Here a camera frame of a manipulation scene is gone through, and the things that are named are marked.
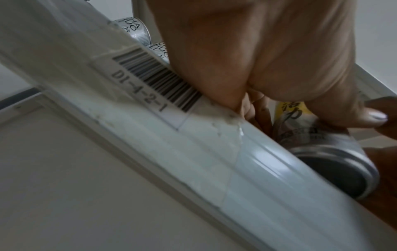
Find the barcode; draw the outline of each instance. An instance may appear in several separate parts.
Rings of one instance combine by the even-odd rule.
[[[141,48],[113,60],[183,112],[188,112],[201,97],[200,92]]]

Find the white sticker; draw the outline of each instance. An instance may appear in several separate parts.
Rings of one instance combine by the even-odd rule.
[[[91,65],[176,129],[201,97],[200,92],[140,45],[124,53],[99,57]]]

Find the hand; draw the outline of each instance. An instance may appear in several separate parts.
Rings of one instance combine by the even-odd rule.
[[[371,100],[366,106],[389,116],[389,121],[376,130],[385,136],[397,139],[397,98]],[[397,229],[397,147],[366,148],[365,152],[380,172],[380,183],[375,192],[360,202]]]
[[[358,101],[356,0],[148,0],[172,67],[235,111],[250,90],[305,101],[343,127],[377,127],[387,116]]]

